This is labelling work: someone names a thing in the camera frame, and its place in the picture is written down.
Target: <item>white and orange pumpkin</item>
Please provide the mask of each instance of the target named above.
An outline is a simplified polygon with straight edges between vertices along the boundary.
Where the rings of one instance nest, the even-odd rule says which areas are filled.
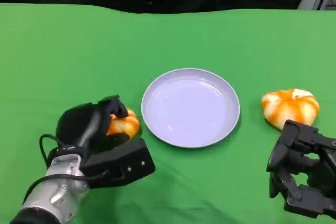
[[[312,93],[302,89],[269,92],[263,96],[261,105],[265,119],[280,130],[288,119],[311,125],[320,111]]]
[[[112,121],[107,135],[126,133],[132,139],[139,132],[140,123],[138,117],[130,108],[126,109],[128,112],[126,118],[118,118],[114,114],[111,115]]]

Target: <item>pumpkin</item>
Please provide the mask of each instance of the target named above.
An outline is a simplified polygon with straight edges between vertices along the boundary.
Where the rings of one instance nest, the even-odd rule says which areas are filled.
[[[130,108],[126,109],[128,116],[125,118],[118,118],[114,114],[111,115],[112,121],[107,135],[126,133],[132,139],[139,132],[140,123],[136,114]]]
[[[290,89],[267,93],[261,100],[265,119],[282,130],[287,119],[311,126],[320,106],[307,90]]]

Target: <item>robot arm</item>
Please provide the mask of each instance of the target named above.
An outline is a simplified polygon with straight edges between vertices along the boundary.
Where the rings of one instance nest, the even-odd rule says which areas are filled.
[[[319,159],[306,154],[316,153]],[[318,129],[287,120],[268,161],[269,195],[279,193],[284,209],[316,218],[336,219],[336,139],[324,137]],[[291,174],[308,175],[307,186],[297,186]]]
[[[128,116],[118,96],[77,106],[61,116],[56,130],[59,146],[48,157],[41,148],[46,176],[31,185],[10,224],[66,224],[89,189],[124,186],[155,171],[143,139],[111,148],[111,114]]]

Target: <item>plate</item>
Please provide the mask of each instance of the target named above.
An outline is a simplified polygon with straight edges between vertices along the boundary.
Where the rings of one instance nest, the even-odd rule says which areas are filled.
[[[240,104],[222,77],[184,68],[167,72],[148,86],[141,113],[149,130],[162,141],[200,148],[221,141],[234,129]]]

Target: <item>orange pumpkin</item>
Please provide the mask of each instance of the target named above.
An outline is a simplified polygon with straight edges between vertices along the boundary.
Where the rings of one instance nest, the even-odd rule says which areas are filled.
[[[140,128],[139,120],[130,108],[126,108],[128,116],[126,118],[118,118],[114,114],[111,115],[112,121],[107,132],[107,135],[112,135],[116,133],[126,133],[133,138]]]
[[[263,96],[261,105],[265,119],[280,130],[287,119],[311,126],[320,111],[315,97],[309,91],[301,89],[267,93]]]

